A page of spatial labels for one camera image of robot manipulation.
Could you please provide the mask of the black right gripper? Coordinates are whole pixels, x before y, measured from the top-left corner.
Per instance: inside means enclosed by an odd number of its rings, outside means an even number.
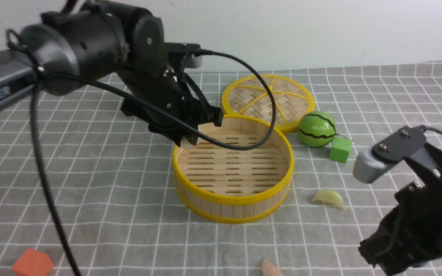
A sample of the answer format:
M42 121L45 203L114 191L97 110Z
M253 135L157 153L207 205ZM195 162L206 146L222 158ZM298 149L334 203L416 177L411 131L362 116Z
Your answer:
M396 192L397 206L358 247L388 276L442 258L442 150L425 144L404 161L422 184L410 182Z

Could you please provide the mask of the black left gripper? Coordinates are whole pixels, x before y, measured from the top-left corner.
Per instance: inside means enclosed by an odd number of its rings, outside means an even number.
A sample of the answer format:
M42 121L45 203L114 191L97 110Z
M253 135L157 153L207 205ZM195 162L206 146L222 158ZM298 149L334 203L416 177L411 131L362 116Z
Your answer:
M195 56L200 45L195 43L166 43L167 64L161 75L154 77L146 71L138 71L130 65L120 71L120 79L133 96L154 105L170 116L165 117L138 103L124 99L121 112L127 117L137 117L148 124L152 133L158 133L177 146L182 142L196 145L199 136L174 122L175 117L201 131L211 123L221 127L223 111L210 105L195 81L184 72L185 68L198 68L202 58Z

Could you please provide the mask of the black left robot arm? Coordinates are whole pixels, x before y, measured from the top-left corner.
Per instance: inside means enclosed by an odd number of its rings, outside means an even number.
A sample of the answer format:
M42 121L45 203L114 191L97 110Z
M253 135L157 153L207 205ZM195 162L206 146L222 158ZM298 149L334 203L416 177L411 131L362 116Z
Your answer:
M7 40L0 51L0 111L29 96L34 89L64 96L118 74L133 96L154 106L124 99L121 112L148 124L177 146L198 143L203 131L221 127L223 111L208 103L185 72L198 68L200 45L168 43L163 23L145 8L99 0L70 14L71 1L61 12L41 14L41 22Z

